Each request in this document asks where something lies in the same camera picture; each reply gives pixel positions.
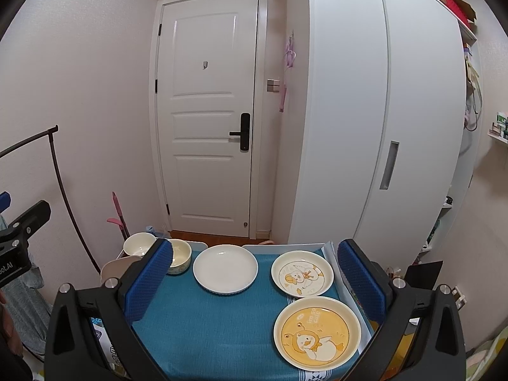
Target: white wardrobe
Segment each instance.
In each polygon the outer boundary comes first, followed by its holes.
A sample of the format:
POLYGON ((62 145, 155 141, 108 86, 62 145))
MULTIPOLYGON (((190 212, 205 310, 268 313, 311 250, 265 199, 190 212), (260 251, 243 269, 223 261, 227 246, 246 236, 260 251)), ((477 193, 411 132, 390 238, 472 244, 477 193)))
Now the white wardrobe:
POLYGON ((272 238, 354 238, 371 260, 405 271, 439 215, 461 145, 457 18, 439 0, 288 0, 287 29, 296 59, 272 238))

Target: door frame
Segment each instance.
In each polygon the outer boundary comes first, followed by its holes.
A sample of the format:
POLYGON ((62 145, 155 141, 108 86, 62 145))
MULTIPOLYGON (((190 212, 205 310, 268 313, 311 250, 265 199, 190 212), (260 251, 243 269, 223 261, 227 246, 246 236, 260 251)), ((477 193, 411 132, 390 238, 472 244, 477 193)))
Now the door frame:
MULTIPOLYGON (((153 166, 156 176, 159 204, 161 205, 162 219, 165 230, 172 230, 171 216, 166 205, 166 189, 164 188, 161 153, 159 148, 157 124, 157 95, 155 93, 155 80, 157 78, 158 50, 159 50, 159 24, 162 22, 164 7, 187 0, 160 0, 157 3, 156 15, 153 24, 152 41, 150 47, 150 68, 148 79, 148 111, 150 120, 150 140, 152 148, 153 166)), ((252 150, 251 150, 251 198, 249 208, 249 238, 256 238, 257 224, 257 195, 259 189, 259 169, 261 160, 261 122, 263 112, 263 93, 265 88, 265 48, 267 26, 268 0, 258 0, 257 4, 257 44, 256 68, 254 78, 254 103, 252 113, 252 150)))

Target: duck illustration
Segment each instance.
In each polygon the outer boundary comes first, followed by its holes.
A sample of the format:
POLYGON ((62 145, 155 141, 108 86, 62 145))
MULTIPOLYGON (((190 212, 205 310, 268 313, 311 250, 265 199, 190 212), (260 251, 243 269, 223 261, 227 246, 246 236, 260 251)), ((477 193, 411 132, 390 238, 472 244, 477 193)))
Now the duck illustration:
POLYGON ((298 271, 293 271, 290 274, 285 276, 286 282, 293 285, 303 284, 302 288, 306 288, 312 284, 313 281, 319 279, 320 276, 323 276, 323 272, 321 272, 316 265, 312 265, 312 268, 304 268, 299 265, 294 265, 298 271))
POLYGON ((311 360, 329 362, 334 359, 337 351, 344 350, 343 342, 335 345, 331 336, 320 338, 315 332, 307 331, 301 322, 297 325, 303 329, 294 335, 284 334, 284 337, 291 341, 296 352, 307 354, 311 360))

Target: blue gripper pad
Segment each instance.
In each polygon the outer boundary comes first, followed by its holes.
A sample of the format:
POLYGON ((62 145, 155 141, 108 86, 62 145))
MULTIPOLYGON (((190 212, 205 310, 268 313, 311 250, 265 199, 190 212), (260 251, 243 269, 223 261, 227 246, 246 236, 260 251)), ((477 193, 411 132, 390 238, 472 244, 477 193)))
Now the blue gripper pad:
MULTIPOLYGON (((145 258, 151 255, 152 249, 145 258)), ((124 315, 129 325, 143 318, 172 261, 173 247, 169 241, 163 240, 125 293, 124 315)))
POLYGON ((348 241, 339 244, 337 259, 367 318, 381 325, 387 310, 385 294, 348 241))
POLYGON ((11 206, 11 195, 7 192, 0 193, 0 213, 11 206))

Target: human hand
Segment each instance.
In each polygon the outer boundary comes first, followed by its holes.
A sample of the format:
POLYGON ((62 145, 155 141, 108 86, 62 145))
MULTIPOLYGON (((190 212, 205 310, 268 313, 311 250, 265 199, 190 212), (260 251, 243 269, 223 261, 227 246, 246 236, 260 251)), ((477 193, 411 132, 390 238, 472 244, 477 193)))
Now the human hand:
POLYGON ((1 304, 7 304, 7 300, 5 299, 5 296, 2 291, 0 291, 0 318, 2 319, 2 322, 0 323, 3 329, 2 335, 5 338, 5 341, 7 342, 7 345, 11 352, 15 355, 23 356, 23 343, 21 342, 21 339, 19 338, 18 333, 16 332, 16 329, 14 328, 14 322, 12 321, 11 315, 7 312, 7 309, 3 307, 1 304))

